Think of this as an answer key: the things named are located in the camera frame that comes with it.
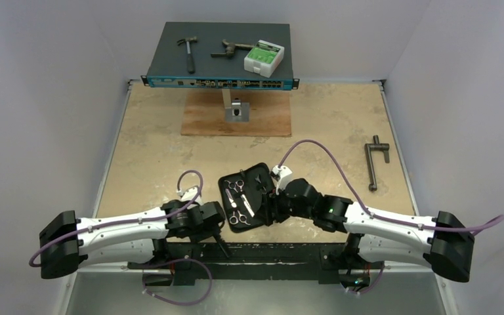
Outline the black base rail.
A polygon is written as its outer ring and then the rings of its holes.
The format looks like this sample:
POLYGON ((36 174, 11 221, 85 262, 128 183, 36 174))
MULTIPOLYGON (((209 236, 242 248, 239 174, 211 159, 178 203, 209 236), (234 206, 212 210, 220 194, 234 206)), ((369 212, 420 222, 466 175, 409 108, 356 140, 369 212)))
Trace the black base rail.
POLYGON ((382 262, 365 262, 345 243, 227 243, 227 259, 216 243, 155 241, 154 256, 147 262, 128 262, 129 270, 165 270, 174 285, 206 280, 296 280, 319 284, 348 284, 350 272, 377 272, 382 262))

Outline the black comb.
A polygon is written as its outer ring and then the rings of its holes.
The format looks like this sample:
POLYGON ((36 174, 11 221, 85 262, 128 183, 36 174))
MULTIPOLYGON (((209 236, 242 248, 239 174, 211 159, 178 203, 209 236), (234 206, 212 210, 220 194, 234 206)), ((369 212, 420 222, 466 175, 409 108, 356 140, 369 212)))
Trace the black comb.
POLYGON ((227 243, 223 240, 223 238, 221 237, 220 234, 214 234, 213 235, 217 245, 220 247, 220 250, 222 251, 223 255, 229 259, 232 254, 231 254, 231 251, 227 245, 227 243))

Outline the black hair clip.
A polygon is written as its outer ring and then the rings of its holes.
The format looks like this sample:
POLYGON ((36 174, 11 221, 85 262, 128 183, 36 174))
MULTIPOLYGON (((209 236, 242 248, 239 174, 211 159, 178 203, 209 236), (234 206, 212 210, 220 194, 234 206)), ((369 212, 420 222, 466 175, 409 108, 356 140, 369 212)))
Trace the black hair clip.
POLYGON ((267 193, 267 189, 266 189, 265 183, 263 182, 262 177, 261 177, 260 174, 258 174, 255 177, 255 181, 257 183, 257 190, 261 191, 263 194, 267 193))

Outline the network switch rack unit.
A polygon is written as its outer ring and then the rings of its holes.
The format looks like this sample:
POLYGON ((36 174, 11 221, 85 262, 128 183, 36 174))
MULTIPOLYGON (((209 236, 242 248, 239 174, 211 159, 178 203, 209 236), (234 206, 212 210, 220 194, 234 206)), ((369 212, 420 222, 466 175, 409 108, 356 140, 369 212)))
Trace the network switch rack unit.
POLYGON ((166 22, 148 71, 148 87, 291 91, 294 76, 289 24, 166 22), (245 70, 249 48, 263 40, 284 48, 270 77, 245 70))

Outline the rusty metal clamp tool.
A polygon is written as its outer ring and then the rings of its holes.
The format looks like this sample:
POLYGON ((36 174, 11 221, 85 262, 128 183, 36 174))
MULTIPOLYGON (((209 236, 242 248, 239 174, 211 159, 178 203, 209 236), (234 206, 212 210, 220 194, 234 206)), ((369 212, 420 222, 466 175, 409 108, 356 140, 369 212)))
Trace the rusty metal clamp tool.
POLYGON ((229 42, 226 39, 223 39, 221 41, 221 43, 222 43, 222 46, 224 47, 224 52, 212 52, 210 54, 211 58, 231 59, 236 54, 237 50, 250 51, 251 49, 254 48, 254 45, 252 45, 252 44, 229 42))

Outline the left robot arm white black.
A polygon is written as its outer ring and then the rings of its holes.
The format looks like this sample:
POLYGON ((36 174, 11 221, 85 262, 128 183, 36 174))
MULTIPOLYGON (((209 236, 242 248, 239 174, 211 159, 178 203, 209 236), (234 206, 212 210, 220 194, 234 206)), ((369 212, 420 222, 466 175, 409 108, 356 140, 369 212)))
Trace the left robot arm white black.
POLYGON ((40 276, 55 279, 81 267, 127 262, 162 268, 169 262, 167 238, 199 242, 220 232, 224 211, 217 201, 194 202, 182 212, 183 201, 110 218, 78 218, 74 211, 57 215, 39 233, 40 276))

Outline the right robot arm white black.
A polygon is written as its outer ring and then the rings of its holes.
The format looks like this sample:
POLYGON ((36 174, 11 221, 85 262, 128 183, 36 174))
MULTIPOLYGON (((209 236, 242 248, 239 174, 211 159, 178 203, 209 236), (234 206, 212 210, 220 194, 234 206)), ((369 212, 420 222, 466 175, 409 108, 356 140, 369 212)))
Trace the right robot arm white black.
POLYGON ((470 280, 475 237, 449 212, 432 217, 364 210, 349 198, 323 195, 303 178, 268 198, 277 219, 309 219, 326 232, 347 234, 342 258, 351 267, 394 261, 426 266, 454 282, 470 280))

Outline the white green plastic box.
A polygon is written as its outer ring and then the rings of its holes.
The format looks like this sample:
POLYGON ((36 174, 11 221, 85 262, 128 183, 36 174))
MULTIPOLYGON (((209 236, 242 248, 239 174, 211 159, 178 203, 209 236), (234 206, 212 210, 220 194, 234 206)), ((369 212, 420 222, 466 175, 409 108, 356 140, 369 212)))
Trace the white green plastic box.
POLYGON ((244 70, 271 77, 284 58, 285 47, 258 40, 243 60, 244 70))

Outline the claw hammer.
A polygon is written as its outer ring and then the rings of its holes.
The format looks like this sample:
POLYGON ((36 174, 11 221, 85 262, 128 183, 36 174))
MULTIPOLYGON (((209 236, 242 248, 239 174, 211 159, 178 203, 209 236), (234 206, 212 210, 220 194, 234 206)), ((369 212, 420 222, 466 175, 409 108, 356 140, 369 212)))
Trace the claw hammer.
POLYGON ((180 46, 182 44, 186 45, 186 71, 189 74, 194 74, 196 71, 196 66, 194 62, 194 56, 192 54, 191 50, 191 44, 192 43, 197 43, 198 38, 196 36, 193 37, 185 37, 183 39, 179 39, 177 41, 177 45, 180 46))

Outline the black zippered tool case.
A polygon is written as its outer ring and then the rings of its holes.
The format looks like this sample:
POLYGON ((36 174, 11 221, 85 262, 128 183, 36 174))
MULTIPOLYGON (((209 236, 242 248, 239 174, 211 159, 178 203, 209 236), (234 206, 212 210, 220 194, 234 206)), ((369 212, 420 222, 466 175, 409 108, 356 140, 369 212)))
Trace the black zippered tool case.
POLYGON ((275 186, 267 164, 258 163, 218 180, 229 229, 242 233, 275 223, 275 186))

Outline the wooden board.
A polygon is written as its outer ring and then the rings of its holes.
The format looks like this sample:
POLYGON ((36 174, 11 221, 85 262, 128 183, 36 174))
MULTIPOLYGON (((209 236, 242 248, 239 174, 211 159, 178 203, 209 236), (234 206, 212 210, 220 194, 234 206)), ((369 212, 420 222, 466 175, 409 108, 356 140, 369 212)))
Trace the wooden board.
POLYGON ((225 122, 222 90, 190 89, 180 133, 184 136, 291 136, 289 92, 230 90, 230 94, 250 104, 249 122, 225 122))

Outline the silver scissors in case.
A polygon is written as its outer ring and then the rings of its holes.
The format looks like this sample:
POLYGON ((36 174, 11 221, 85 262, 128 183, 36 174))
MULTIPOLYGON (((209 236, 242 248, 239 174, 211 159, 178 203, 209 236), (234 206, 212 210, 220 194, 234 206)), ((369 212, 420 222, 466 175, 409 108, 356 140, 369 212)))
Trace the silver scissors in case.
POLYGON ((248 213, 250 214, 251 217, 255 216, 255 212, 252 209, 252 206, 244 192, 244 181, 243 180, 237 180, 234 183, 234 190, 240 195, 241 199, 243 200, 243 203, 245 205, 245 208, 247 209, 248 213))

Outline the metal stand bracket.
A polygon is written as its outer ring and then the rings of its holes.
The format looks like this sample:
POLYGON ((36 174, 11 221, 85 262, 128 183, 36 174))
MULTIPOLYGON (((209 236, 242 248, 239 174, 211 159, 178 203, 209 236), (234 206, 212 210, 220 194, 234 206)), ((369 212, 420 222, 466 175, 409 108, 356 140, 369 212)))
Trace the metal stand bracket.
POLYGON ((250 104, 233 98, 230 89, 222 89, 224 120, 227 123, 247 123, 250 120, 250 104))

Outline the silver thinning scissors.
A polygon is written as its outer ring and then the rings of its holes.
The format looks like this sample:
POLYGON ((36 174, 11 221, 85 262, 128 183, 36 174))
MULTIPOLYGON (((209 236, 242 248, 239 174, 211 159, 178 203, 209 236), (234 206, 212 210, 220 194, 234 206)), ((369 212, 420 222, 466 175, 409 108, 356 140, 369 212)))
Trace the silver thinning scissors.
POLYGON ((229 224, 231 224, 231 225, 244 224, 247 226, 251 226, 251 224, 248 222, 248 217, 240 211, 240 208, 237 205, 237 203, 233 197, 233 194, 232 194, 232 191, 233 191, 235 193, 240 193, 241 197, 243 197, 243 198, 245 197, 243 194, 244 193, 244 190, 243 190, 244 181, 237 180, 236 182, 230 182, 229 180, 225 180, 224 182, 227 185, 226 195, 227 195, 227 197, 229 199, 229 203, 232 207, 232 214, 228 218, 229 224))

